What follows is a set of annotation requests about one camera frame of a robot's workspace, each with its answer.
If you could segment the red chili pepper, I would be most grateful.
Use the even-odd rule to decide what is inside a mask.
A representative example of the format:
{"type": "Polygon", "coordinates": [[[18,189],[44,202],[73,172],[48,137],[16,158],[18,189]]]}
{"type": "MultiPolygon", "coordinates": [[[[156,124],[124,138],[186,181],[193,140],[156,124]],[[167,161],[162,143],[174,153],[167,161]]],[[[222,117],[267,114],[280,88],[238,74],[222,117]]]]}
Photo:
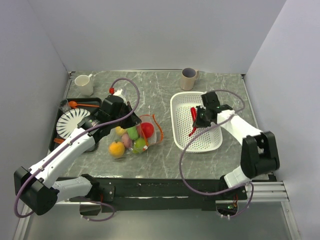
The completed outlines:
{"type": "MultiPolygon", "coordinates": [[[[192,122],[193,124],[196,122],[196,119],[197,119],[197,110],[195,107],[191,107],[190,108],[190,113],[191,113],[191,117],[192,117],[192,122]]],[[[189,137],[191,137],[195,131],[197,130],[197,127],[193,126],[192,127],[192,131],[188,134],[189,137]]]]}

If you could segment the clear zip top bag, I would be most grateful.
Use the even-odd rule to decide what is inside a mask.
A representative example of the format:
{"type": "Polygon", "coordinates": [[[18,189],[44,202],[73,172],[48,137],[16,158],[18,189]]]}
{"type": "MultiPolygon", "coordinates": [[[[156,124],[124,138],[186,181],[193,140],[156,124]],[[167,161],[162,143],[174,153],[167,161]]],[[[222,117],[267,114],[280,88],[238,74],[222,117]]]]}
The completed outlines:
{"type": "Polygon", "coordinates": [[[110,132],[111,142],[108,153],[114,159],[124,158],[129,154],[142,154],[151,146],[162,142],[164,133],[154,114],[140,116],[141,123],[134,127],[115,127],[110,132]]]}

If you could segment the purple onion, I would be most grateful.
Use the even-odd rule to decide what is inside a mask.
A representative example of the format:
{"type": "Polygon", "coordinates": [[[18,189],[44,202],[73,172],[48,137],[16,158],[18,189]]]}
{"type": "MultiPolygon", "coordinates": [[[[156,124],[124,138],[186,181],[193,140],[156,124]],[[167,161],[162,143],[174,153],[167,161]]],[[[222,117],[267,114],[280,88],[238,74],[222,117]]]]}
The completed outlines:
{"type": "Polygon", "coordinates": [[[125,148],[131,148],[132,147],[132,140],[130,139],[129,135],[127,133],[123,134],[121,137],[121,141],[125,148]]]}

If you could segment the red apple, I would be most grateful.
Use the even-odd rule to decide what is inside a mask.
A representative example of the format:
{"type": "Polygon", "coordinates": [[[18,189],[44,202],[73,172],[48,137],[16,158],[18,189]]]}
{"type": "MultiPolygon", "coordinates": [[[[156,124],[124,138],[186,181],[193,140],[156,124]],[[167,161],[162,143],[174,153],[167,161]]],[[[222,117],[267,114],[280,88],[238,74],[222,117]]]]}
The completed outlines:
{"type": "Polygon", "coordinates": [[[148,139],[154,134],[154,126],[150,122],[142,122],[139,131],[141,136],[145,136],[148,139]]]}

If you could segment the orange peach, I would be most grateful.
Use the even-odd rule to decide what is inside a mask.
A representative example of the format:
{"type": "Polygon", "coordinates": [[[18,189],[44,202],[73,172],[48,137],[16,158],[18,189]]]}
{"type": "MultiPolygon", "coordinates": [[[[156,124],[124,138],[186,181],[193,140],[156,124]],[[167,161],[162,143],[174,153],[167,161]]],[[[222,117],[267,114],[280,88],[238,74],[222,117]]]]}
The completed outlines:
{"type": "Polygon", "coordinates": [[[114,141],[108,147],[109,154],[114,158],[122,157],[125,153],[125,150],[126,148],[124,144],[120,141],[114,141]]]}

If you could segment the green pear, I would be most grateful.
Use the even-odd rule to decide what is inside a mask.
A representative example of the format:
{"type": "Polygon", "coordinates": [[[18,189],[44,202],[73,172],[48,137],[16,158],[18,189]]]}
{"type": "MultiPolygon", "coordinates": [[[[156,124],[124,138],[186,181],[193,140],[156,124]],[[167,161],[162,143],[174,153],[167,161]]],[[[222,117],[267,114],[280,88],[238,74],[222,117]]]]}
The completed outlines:
{"type": "Polygon", "coordinates": [[[132,152],[140,154],[148,148],[147,141],[143,137],[139,137],[133,141],[132,152]]]}

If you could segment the green bitter gourd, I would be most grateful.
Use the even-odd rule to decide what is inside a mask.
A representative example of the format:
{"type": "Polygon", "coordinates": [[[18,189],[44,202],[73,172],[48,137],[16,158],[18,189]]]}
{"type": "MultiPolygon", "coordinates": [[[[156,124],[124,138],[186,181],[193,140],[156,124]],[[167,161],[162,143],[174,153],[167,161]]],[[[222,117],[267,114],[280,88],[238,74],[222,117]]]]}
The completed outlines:
{"type": "Polygon", "coordinates": [[[136,126],[129,127],[126,129],[129,138],[133,141],[139,138],[138,130],[136,126]]]}

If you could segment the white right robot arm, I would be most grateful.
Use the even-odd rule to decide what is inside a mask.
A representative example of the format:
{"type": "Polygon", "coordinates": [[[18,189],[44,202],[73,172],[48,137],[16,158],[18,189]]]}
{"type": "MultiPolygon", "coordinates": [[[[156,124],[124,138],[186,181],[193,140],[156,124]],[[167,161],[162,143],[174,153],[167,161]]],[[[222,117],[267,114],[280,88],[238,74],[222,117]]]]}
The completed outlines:
{"type": "Polygon", "coordinates": [[[214,91],[202,94],[201,100],[202,106],[196,107],[193,126],[222,127],[241,145],[240,165],[223,177],[225,183],[218,188],[222,198],[232,198],[237,185],[280,168],[276,137],[272,132],[263,132],[250,125],[231,106],[221,104],[214,91]]]}

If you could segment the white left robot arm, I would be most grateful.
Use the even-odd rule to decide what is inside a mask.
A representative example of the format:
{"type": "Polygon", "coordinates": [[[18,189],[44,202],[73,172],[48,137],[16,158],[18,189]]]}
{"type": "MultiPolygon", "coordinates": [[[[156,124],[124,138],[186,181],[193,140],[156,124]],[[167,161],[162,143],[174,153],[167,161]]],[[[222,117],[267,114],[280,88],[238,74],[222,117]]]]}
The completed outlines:
{"type": "Polygon", "coordinates": [[[120,96],[109,95],[99,108],[80,120],[59,147],[30,168],[19,167],[14,172],[14,214],[23,218],[18,212],[19,201],[40,216],[66,199],[97,199],[100,183],[94,177],[83,174],[71,180],[59,181],[58,178],[76,158],[109,135],[115,127],[127,129],[140,124],[136,108],[120,96]]]}

